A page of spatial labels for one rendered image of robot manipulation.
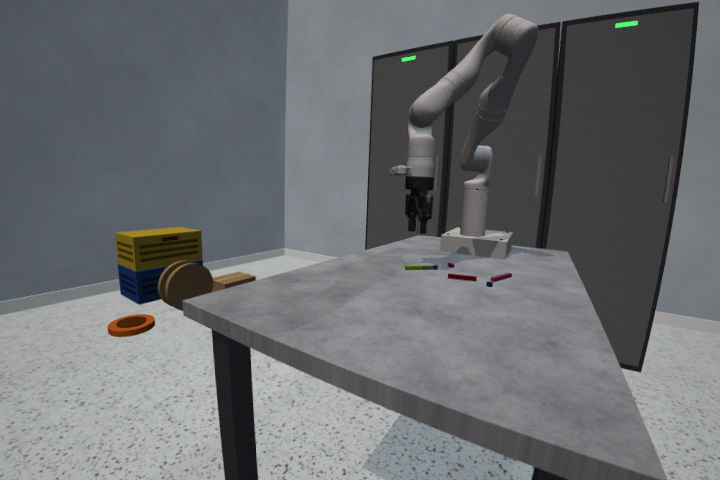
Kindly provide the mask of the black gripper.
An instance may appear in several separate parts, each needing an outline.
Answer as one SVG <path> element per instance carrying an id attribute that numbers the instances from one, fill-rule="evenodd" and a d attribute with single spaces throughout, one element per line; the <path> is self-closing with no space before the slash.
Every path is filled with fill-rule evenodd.
<path id="1" fill-rule="evenodd" d="M 427 221 L 432 218 L 433 207 L 433 196 L 428 195 L 427 191 L 433 190 L 433 184 L 434 178 L 432 177 L 406 177 L 405 188 L 411 190 L 411 194 L 406 194 L 405 206 L 405 215 L 408 217 L 408 231 L 416 230 L 416 216 L 418 214 L 417 234 L 426 235 Z"/>

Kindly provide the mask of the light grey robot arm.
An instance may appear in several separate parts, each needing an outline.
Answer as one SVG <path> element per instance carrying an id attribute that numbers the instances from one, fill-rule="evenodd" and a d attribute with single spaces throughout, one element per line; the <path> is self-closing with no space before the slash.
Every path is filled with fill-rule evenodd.
<path id="1" fill-rule="evenodd" d="M 433 121 L 472 88 L 489 54 L 498 51 L 508 57 L 502 75 L 479 98 L 471 130 L 461 153 L 461 168 L 465 171 L 479 171 L 477 177 L 463 184 L 461 235 L 485 236 L 493 154 L 489 146 L 478 145 L 502 123 L 537 37 L 536 24 L 513 14 L 502 16 L 467 56 L 436 85 L 418 97 L 409 109 L 407 165 L 390 168 L 390 175 L 434 178 Z"/>

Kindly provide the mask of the pink rod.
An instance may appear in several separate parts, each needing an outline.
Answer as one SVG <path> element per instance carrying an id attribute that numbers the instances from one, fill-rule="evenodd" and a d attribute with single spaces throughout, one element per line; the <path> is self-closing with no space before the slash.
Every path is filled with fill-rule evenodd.
<path id="1" fill-rule="evenodd" d="M 505 274 L 502 274 L 502 275 L 498 275 L 498 276 L 491 277 L 491 281 L 492 281 L 492 282 L 496 282 L 496 281 L 500 281 L 500 280 L 507 279 L 507 278 L 510 278 L 510 277 L 512 277 L 512 273 L 505 273 Z"/>

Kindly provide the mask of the red rod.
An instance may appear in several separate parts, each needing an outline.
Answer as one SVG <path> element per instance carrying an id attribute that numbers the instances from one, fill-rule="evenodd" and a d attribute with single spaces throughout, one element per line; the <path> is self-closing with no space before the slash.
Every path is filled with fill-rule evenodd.
<path id="1" fill-rule="evenodd" d="M 476 281 L 476 276 L 467 276 L 467 275 L 457 275 L 457 274 L 448 274 L 448 278 L 450 279 L 459 279 L 459 280 L 468 280 L 468 281 Z"/>

